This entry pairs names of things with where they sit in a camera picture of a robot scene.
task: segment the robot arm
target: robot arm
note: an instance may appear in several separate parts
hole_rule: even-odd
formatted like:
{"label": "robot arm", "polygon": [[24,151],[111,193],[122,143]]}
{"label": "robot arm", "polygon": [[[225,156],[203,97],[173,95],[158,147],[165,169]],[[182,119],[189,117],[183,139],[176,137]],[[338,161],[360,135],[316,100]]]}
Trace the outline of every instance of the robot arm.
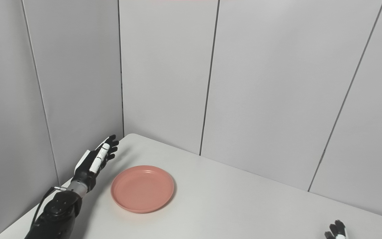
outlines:
{"label": "robot arm", "polygon": [[72,233],[76,217],[79,215],[82,198],[96,185],[96,178],[106,163],[115,157],[119,141],[112,135],[95,150],[87,150],[76,165],[75,173],[67,188],[53,187],[61,192],[47,203],[44,211],[35,221],[25,239],[68,239]]}

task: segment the robotic hand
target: robotic hand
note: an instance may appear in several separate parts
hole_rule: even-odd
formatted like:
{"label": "robotic hand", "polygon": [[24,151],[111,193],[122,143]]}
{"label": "robotic hand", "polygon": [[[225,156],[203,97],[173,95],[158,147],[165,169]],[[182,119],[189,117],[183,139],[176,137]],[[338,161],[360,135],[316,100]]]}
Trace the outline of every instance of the robotic hand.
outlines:
{"label": "robotic hand", "polygon": [[[73,179],[67,188],[52,187],[44,195],[25,239],[68,239],[70,237],[75,219],[81,209],[82,198],[94,188],[97,176],[107,162],[115,157],[114,152],[117,151],[116,146],[119,144],[115,138],[115,135],[109,136],[95,150],[85,152],[77,163]],[[45,205],[44,211],[36,219],[41,204],[54,189],[60,192]]]}
{"label": "robotic hand", "polygon": [[340,220],[335,220],[335,224],[329,226],[331,231],[325,232],[326,239],[349,239],[346,227]]}

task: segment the gray wall panel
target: gray wall panel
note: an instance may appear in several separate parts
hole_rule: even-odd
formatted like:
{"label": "gray wall panel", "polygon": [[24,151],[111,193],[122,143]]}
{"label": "gray wall panel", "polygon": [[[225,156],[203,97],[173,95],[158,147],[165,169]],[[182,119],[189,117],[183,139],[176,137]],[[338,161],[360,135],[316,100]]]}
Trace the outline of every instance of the gray wall panel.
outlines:
{"label": "gray wall panel", "polygon": [[123,136],[116,0],[25,0],[61,182],[86,149]]}
{"label": "gray wall panel", "polygon": [[202,156],[307,190],[381,0],[222,0]]}
{"label": "gray wall panel", "polygon": [[119,3],[125,133],[199,153],[217,1]]}
{"label": "gray wall panel", "polygon": [[57,185],[21,1],[0,0],[0,232]]}
{"label": "gray wall panel", "polygon": [[311,192],[382,215],[382,12]]}

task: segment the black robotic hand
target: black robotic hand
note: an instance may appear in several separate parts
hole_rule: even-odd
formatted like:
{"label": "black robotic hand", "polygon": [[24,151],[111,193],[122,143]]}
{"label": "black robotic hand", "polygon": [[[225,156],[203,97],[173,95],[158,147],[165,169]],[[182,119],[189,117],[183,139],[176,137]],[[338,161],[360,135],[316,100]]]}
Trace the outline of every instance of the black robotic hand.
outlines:
{"label": "black robotic hand", "polygon": [[340,220],[335,220],[335,224],[329,226],[331,231],[325,232],[326,239],[349,239],[346,227]]}
{"label": "black robotic hand", "polygon": [[106,166],[109,160],[115,157],[114,153],[117,151],[117,145],[119,144],[119,141],[115,140],[115,138],[115,134],[111,135],[95,150],[85,152],[81,160],[76,165],[72,182],[78,181],[86,184],[88,187],[88,192],[94,188],[96,178],[100,171]]}

